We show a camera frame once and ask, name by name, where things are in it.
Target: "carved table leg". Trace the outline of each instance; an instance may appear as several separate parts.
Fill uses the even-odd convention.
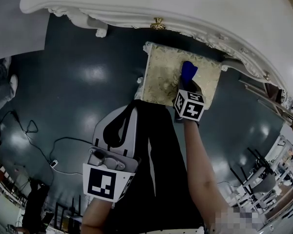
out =
[[[106,36],[107,24],[100,20],[91,18],[89,15],[81,12],[78,8],[54,6],[52,8],[48,8],[48,11],[50,13],[54,13],[57,17],[67,15],[71,22],[78,27],[85,29],[97,29],[97,37],[103,38]]]

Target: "blue-gray floor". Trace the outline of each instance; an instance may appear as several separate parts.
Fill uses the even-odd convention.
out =
[[[222,56],[217,50],[170,31],[110,27],[103,39],[95,37],[95,33],[74,26],[66,17],[51,15],[45,50],[12,58],[10,70],[18,75],[19,87],[16,97],[0,110],[0,119],[13,109],[23,128],[34,120],[39,132],[28,135],[47,157],[53,141],[60,137],[91,142],[95,125],[109,112],[132,100],[138,86],[136,80],[144,74],[147,63],[143,51],[146,41],[215,60]],[[265,155],[282,126],[277,116],[244,89],[239,77],[235,70],[221,73],[212,105],[204,112],[199,128],[218,181],[233,184],[238,182],[229,166],[238,170],[241,164],[249,171],[254,158],[247,147]],[[175,130],[185,154],[182,125],[176,125]],[[26,170],[27,176],[51,183],[53,175],[48,163],[28,143],[12,116],[4,120],[1,135],[0,160],[11,177],[16,178]],[[89,157],[88,148],[89,144],[73,140],[57,143],[52,154],[52,159],[59,161],[56,168],[81,173],[82,164]],[[53,174],[50,205],[58,201],[69,206],[72,197],[83,195],[80,175]]]

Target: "black strap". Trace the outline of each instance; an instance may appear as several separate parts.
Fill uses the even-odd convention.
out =
[[[103,131],[103,139],[108,146],[115,148],[123,145],[126,139],[130,116],[132,110],[136,107],[136,104],[137,101],[133,100],[121,114],[119,114],[105,127]],[[122,138],[119,138],[119,130],[122,128],[123,124],[125,125],[122,133]]]

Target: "gold knob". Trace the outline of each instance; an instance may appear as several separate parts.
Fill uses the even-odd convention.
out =
[[[159,29],[159,30],[163,30],[166,29],[165,25],[163,25],[161,22],[163,21],[163,18],[154,18],[155,23],[151,23],[150,27],[152,29]]]
[[[270,73],[266,72],[266,75],[264,76],[264,79],[265,80],[271,80],[270,79]]]

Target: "white cube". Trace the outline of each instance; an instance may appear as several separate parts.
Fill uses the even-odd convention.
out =
[[[199,121],[205,109],[206,98],[202,94],[195,94],[179,89],[175,108],[182,118]]]

